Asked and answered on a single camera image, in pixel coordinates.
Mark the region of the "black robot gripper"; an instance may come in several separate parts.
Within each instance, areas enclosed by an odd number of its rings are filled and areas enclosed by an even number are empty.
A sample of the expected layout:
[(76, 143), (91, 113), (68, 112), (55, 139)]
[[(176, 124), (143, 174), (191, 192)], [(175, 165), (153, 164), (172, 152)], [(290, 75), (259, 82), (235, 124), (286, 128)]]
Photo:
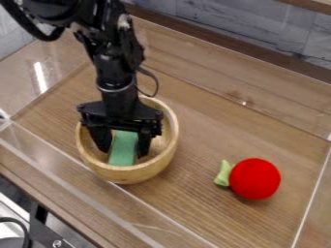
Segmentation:
[(112, 130), (139, 133), (137, 155), (148, 154), (152, 136), (161, 135), (163, 112), (143, 103), (139, 90), (129, 85), (115, 91), (101, 91), (103, 99), (80, 104), (81, 125), (103, 153), (108, 152)]

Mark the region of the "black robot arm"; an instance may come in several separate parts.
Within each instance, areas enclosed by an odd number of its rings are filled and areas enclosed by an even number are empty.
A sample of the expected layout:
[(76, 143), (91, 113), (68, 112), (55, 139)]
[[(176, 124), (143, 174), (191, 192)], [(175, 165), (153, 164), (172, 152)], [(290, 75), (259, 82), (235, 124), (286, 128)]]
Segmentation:
[(64, 30), (83, 44), (96, 68), (96, 86), (103, 98), (77, 106), (81, 125), (100, 151), (113, 141), (113, 131), (137, 134), (139, 156), (161, 135), (163, 113), (140, 97), (137, 73), (145, 60), (133, 20), (120, 0), (13, 0), (20, 25), (40, 40), (56, 39)]

